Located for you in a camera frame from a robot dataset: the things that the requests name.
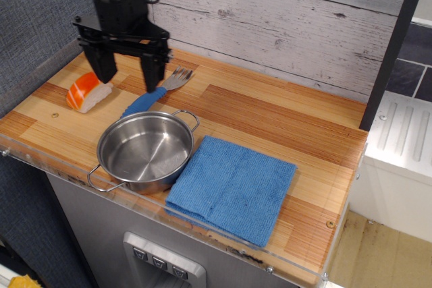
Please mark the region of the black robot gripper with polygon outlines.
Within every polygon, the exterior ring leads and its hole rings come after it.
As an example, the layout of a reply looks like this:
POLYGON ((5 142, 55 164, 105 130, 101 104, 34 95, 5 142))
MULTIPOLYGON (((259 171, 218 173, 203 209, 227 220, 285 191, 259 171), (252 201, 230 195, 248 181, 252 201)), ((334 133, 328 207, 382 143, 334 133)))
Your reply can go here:
POLYGON ((155 91, 171 59, 169 33, 149 20, 147 0, 93 0, 97 13, 77 16, 80 44, 104 84, 117 73, 113 53, 140 57, 146 91, 155 91))

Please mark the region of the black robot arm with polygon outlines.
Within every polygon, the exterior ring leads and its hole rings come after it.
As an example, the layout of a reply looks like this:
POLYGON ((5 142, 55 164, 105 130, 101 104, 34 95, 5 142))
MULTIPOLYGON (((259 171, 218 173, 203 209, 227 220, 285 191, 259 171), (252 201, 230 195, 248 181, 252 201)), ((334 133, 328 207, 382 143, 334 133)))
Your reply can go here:
POLYGON ((92 0, 93 16, 77 16, 78 42, 97 78, 106 84, 117 73, 114 55, 140 59, 147 92, 164 78, 171 50, 169 33, 149 20, 150 4, 159 0, 92 0))

